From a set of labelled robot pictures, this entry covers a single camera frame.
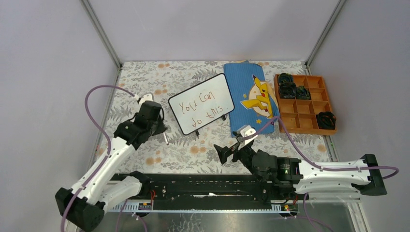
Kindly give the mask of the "aluminium frame post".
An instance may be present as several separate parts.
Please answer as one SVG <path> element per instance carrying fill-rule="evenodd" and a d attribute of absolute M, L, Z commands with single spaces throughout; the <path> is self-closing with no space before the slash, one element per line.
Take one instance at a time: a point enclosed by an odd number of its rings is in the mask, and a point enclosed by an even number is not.
<path fill-rule="evenodd" d="M 88 18 L 90 19 L 94 29 L 96 30 L 102 44 L 104 45 L 109 57 L 115 64 L 115 66 L 118 69 L 121 69 L 122 63 L 120 61 L 119 56 L 117 55 L 117 52 L 115 51 L 112 43 L 110 42 L 108 35 L 106 34 L 100 20 L 98 19 L 98 16 L 93 9 L 93 6 L 89 0 L 80 0 L 80 3 L 82 4 Z"/>
<path fill-rule="evenodd" d="M 315 43 L 312 51 L 310 52 L 308 58 L 305 61 L 305 66 L 307 69 L 310 69 L 311 64 L 313 63 L 319 49 L 321 48 L 322 44 L 324 43 L 325 39 L 327 38 L 329 32 L 331 31 L 333 25 L 335 24 L 338 16 L 340 15 L 344 5 L 346 4 L 347 0 L 339 0 L 332 11 L 325 27 L 323 28 L 317 42 Z"/>

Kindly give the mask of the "red-capped whiteboard marker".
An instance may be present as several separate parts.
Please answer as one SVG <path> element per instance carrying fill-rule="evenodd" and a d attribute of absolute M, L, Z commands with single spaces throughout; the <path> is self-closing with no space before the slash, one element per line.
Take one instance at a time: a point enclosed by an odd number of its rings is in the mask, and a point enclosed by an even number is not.
<path fill-rule="evenodd" d="M 167 138 L 167 135 L 166 135 L 165 132 L 163 133 L 163 137 L 164 137 L 165 143 L 166 143 L 167 145 L 169 145 L 169 141 L 168 141 L 168 138 Z"/>

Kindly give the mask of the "blue Pikachu cloth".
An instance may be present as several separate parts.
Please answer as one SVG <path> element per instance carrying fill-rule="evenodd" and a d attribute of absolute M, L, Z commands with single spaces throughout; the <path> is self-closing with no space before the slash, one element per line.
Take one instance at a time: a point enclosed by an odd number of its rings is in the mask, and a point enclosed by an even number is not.
<path fill-rule="evenodd" d="M 226 63 L 223 71 L 234 102 L 234 110 L 229 113 L 231 132 L 245 125 L 258 131 L 271 118 L 280 116 L 262 66 L 250 62 Z"/>

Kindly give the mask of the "rolled dark tie middle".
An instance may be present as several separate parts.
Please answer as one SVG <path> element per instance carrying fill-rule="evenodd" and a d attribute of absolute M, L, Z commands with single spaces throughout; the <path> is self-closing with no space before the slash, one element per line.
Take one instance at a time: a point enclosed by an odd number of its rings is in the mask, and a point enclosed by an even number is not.
<path fill-rule="evenodd" d="M 296 84 L 294 82 L 281 83 L 279 85 L 279 96 L 281 99 L 295 99 Z"/>

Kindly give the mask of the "floral patterned table mat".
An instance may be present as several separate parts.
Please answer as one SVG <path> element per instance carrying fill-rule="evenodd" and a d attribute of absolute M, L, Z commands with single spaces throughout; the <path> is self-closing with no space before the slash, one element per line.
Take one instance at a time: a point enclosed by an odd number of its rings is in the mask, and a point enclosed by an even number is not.
<path fill-rule="evenodd" d="M 277 73 L 305 74 L 301 61 L 250 61 L 260 65 L 265 80 L 273 87 Z M 168 99 L 184 89 L 223 72 L 228 61 L 128 61 L 123 64 L 118 86 L 143 95 L 153 94 L 153 99 L 164 107 L 166 136 L 157 135 L 144 143 L 120 165 L 118 173 L 140 171 L 168 174 L 247 174 L 240 162 L 230 160 L 221 165 L 213 144 L 231 146 L 236 140 L 230 136 L 229 119 L 217 121 L 195 133 L 183 135 L 169 107 Z M 128 93 L 117 90 L 105 124 L 112 138 L 118 124 L 139 110 Z M 291 134 L 298 148 L 311 161 L 330 161 L 325 139 L 319 135 Z M 252 146 L 278 157 L 301 158 L 286 134 L 275 124 L 273 133 L 259 135 Z"/>

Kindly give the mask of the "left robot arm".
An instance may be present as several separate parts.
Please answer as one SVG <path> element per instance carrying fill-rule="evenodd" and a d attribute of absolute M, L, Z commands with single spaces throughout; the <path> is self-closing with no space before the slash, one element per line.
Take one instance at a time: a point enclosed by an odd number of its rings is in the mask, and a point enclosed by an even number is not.
<path fill-rule="evenodd" d="M 69 189 L 60 188 L 56 192 L 55 199 L 62 216 L 61 231 L 68 220 L 83 231 L 91 232 L 107 211 L 120 202 L 132 196 L 143 199 L 149 195 L 150 186 L 139 173 L 130 174 L 107 191 L 104 188 L 125 159 L 151 136 L 166 131 L 163 121 L 162 106 L 145 101 L 133 118 L 118 125 L 106 154 L 99 157 Z"/>

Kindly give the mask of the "orange wooden compartment tray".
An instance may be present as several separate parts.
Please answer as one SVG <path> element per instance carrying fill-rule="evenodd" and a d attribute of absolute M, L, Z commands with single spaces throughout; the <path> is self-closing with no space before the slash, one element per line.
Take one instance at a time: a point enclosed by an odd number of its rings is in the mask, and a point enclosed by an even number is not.
<path fill-rule="evenodd" d="M 319 129 L 316 115 L 320 112 L 333 112 L 322 76 L 315 75 L 292 75 L 296 87 L 304 86 L 311 93 L 311 100 L 281 99 L 279 96 L 278 76 L 274 77 L 274 93 L 276 94 L 280 118 L 283 123 L 279 124 L 279 131 L 284 133 L 334 135 L 334 130 Z"/>

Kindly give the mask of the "right aluminium frame post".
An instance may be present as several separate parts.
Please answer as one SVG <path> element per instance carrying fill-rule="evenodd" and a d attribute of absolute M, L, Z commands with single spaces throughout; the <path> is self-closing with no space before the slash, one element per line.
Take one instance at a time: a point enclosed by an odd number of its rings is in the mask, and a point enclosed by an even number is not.
<path fill-rule="evenodd" d="M 310 52 L 308 58 L 305 61 L 305 66 L 307 69 L 310 69 L 311 64 L 313 63 L 319 49 L 321 48 L 322 44 L 324 43 L 325 39 L 327 38 L 329 32 L 331 31 L 333 25 L 335 24 L 338 16 L 340 15 L 344 5 L 346 4 L 347 0 L 339 0 L 332 11 L 325 27 L 323 28 L 317 42 L 315 43 L 312 51 Z"/>

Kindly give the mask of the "left aluminium frame post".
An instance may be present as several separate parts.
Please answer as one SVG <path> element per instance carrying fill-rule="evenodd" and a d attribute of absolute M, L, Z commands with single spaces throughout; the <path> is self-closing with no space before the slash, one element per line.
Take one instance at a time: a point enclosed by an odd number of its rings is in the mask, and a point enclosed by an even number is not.
<path fill-rule="evenodd" d="M 88 18 L 90 19 L 94 29 L 96 30 L 102 44 L 104 45 L 109 57 L 115 64 L 115 66 L 118 69 L 121 69 L 122 63 L 120 61 L 119 56 L 117 55 L 117 52 L 115 51 L 112 43 L 110 42 L 108 35 L 106 34 L 100 20 L 98 19 L 98 16 L 93 9 L 93 6 L 89 0 L 80 0 L 80 3 L 82 4 Z"/>

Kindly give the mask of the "rolled dark tie top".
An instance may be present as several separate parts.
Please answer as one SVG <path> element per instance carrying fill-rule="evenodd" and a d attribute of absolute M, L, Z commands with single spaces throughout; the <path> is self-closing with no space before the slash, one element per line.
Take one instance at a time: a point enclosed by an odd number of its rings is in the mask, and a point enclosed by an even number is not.
<path fill-rule="evenodd" d="M 294 82 L 294 78 L 293 78 L 293 76 L 290 74 L 290 73 L 281 73 L 279 76 L 278 76 L 278 84 L 279 85 L 282 85 L 282 84 L 285 84 L 285 83 L 293 83 Z"/>

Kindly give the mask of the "rolled dark tie lower right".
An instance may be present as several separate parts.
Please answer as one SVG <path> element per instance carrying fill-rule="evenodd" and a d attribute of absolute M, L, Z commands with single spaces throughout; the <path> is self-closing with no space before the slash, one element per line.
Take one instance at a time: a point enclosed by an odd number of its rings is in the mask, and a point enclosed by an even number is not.
<path fill-rule="evenodd" d="M 329 111 L 320 112 L 316 115 L 319 129 L 334 130 L 336 128 L 336 116 Z"/>

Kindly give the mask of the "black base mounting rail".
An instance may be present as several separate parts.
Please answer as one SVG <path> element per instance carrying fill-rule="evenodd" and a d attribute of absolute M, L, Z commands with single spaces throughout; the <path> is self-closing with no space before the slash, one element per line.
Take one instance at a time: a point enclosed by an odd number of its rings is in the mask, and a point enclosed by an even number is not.
<path fill-rule="evenodd" d="M 288 188 L 262 183 L 250 174 L 138 174 L 142 177 L 141 192 L 131 201 L 175 202 L 195 199 L 297 204 L 309 195 L 296 194 Z"/>

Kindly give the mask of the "rolled dark tie small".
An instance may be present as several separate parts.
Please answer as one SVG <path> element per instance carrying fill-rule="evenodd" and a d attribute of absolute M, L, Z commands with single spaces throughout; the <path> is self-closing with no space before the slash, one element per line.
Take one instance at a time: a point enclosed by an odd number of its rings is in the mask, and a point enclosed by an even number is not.
<path fill-rule="evenodd" d="M 297 100 L 311 100 L 311 93 L 308 88 L 304 86 L 298 86 L 296 88 L 296 97 Z"/>

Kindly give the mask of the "small black-framed whiteboard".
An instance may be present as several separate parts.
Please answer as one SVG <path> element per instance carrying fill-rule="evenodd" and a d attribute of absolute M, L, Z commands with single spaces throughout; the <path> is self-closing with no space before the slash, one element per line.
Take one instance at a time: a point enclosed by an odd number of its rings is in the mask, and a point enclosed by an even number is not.
<path fill-rule="evenodd" d="M 225 74 L 219 73 L 168 99 L 183 135 L 197 132 L 235 109 Z"/>

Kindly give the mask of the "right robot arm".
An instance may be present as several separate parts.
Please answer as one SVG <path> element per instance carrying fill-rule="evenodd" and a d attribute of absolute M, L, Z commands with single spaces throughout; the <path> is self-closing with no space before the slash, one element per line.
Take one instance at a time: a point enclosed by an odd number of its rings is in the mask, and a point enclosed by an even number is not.
<path fill-rule="evenodd" d="M 251 144 L 240 147 L 214 145 L 222 164 L 229 156 L 241 162 L 256 180 L 272 183 L 281 198 L 315 191 L 357 189 L 362 195 L 382 196 L 387 190 L 373 154 L 365 154 L 348 162 L 319 162 L 311 165 L 298 158 L 277 157 L 262 150 L 253 150 Z"/>

